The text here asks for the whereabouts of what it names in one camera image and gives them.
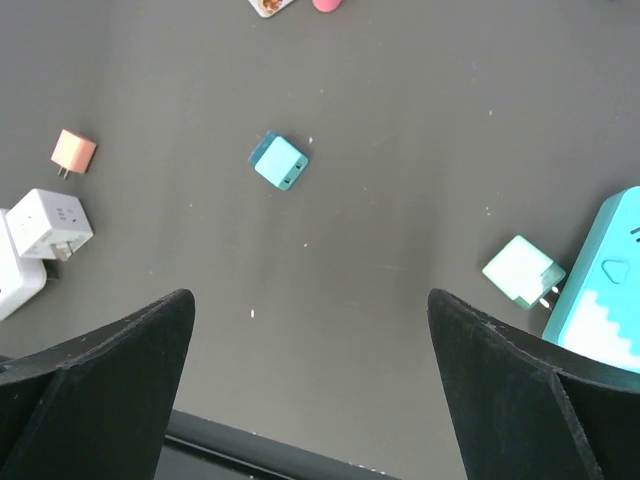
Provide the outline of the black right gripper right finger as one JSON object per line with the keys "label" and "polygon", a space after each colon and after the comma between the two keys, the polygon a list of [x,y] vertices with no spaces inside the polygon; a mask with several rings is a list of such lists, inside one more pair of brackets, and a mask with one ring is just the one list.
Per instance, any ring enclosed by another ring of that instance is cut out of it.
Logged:
{"label": "black right gripper right finger", "polygon": [[636,479],[639,376],[503,323],[442,289],[427,313],[470,479]]}

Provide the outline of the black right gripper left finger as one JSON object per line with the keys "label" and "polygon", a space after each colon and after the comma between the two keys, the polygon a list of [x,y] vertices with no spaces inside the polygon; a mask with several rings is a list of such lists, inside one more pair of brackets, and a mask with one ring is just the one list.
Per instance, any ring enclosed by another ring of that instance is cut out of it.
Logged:
{"label": "black right gripper left finger", "polygon": [[4,479],[151,479],[195,298],[176,290],[89,333],[1,359]]}

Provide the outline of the grey white cube adapter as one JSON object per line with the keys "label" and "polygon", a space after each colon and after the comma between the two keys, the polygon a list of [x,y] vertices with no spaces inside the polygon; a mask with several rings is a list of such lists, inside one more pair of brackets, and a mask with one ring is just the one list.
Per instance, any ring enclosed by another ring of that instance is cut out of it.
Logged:
{"label": "grey white cube adapter", "polygon": [[6,222],[22,258],[67,261],[94,235],[77,197],[43,189],[30,190]]}

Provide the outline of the white tiger cube adapter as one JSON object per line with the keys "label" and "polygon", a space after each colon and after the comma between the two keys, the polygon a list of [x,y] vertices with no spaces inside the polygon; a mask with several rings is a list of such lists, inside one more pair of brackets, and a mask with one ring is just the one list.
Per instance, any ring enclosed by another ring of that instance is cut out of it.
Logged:
{"label": "white tiger cube adapter", "polygon": [[249,4],[261,18],[270,18],[294,1],[295,0],[249,0]]}

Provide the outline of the pink triangular power strip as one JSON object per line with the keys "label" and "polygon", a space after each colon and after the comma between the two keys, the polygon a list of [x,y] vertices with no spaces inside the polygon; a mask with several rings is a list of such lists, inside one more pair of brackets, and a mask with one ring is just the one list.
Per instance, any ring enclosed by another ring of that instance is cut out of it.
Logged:
{"label": "pink triangular power strip", "polygon": [[312,0],[313,6],[322,13],[335,11],[342,3],[342,0]]}

